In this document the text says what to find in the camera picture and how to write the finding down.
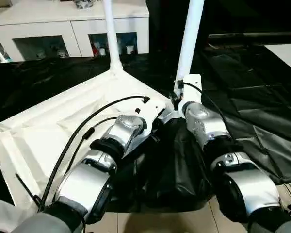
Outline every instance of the tiled floor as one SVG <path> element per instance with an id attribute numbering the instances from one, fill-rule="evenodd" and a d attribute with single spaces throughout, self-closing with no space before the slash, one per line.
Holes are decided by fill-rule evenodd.
<path id="1" fill-rule="evenodd" d="M 282 203 L 287 206 L 291 197 L 287 189 L 278 186 Z M 216 197 L 198 211 L 172 214 L 106 213 L 103 220 L 87 226 L 94 233 L 245 233 L 245 228 L 228 220 L 219 210 Z"/>

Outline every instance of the black tarp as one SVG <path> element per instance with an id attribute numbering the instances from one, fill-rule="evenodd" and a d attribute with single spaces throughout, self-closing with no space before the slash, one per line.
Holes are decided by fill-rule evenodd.
<path id="1" fill-rule="evenodd" d="M 176 56 L 122 57 L 126 72 L 168 96 Z M 0 64 L 0 121 L 109 68 L 107 58 L 46 59 Z M 231 133 L 276 183 L 291 182 L 291 68 L 264 47 L 206 50 L 191 73 L 222 109 Z M 203 103 L 213 109 L 206 99 Z M 212 196 L 202 153 L 183 120 L 158 127 L 124 159 L 109 210 L 199 209 Z M 0 199 L 9 195 L 0 174 Z"/>

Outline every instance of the silver metal casing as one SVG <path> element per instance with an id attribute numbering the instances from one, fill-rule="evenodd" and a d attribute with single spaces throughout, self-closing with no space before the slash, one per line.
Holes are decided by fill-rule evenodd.
<path id="1" fill-rule="evenodd" d="M 80 163 L 66 174 L 57 189 L 55 200 L 65 197 L 82 205 L 87 210 L 84 217 L 87 219 L 108 179 L 108 173 Z"/>
<path id="2" fill-rule="evenodd" d="M 117 168 L 117 164 L 114 159 L 107 153 L 102 152 L 100 150 L 88 150 L 85 154 L 86 159 L 91 159 L 96 162 L 99 162 L 101 165 L 105 166 L 106 168 L 111 168 L 112 166 Z"/>
<path id="3" fill-rule="evenodd" d="M 252 164 L 256 169 L 244 169 L 235 172 L 225 172 L 239 188 L 247 216 L 263 207 L 280 206 L 279 193 L 274 182 L 244 152 L 224 154 L 215 159 L 210 168 L 217 166 L 232 167 L 241 164 Z"/>
<path id="4" fill-rule="evenodd" d="M 201 103 L 190 103 L 185 111 L 185 119 L 187 129 L 195 136 L 201 148 L 215 137 L 229 136 L 220 115 Z"/>

